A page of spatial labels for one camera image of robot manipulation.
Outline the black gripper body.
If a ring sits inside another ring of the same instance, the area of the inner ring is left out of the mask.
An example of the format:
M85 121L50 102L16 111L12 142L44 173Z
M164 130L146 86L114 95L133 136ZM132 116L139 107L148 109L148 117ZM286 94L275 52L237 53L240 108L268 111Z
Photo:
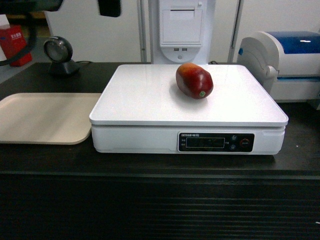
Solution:
M101 16L118 18L121 15L121 0L98 0L97 2Z

